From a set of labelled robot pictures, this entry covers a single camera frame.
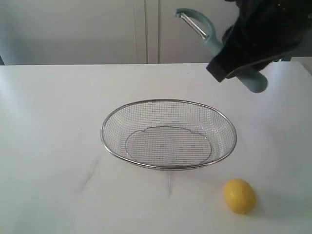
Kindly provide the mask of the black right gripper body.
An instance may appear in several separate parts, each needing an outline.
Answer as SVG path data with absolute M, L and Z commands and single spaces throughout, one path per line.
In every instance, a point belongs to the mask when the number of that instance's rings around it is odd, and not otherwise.
M 236 22 L 222 37 L 242 61 L 269 60 L 298 47 L 312 28 L 310 0 L 237 0 Z

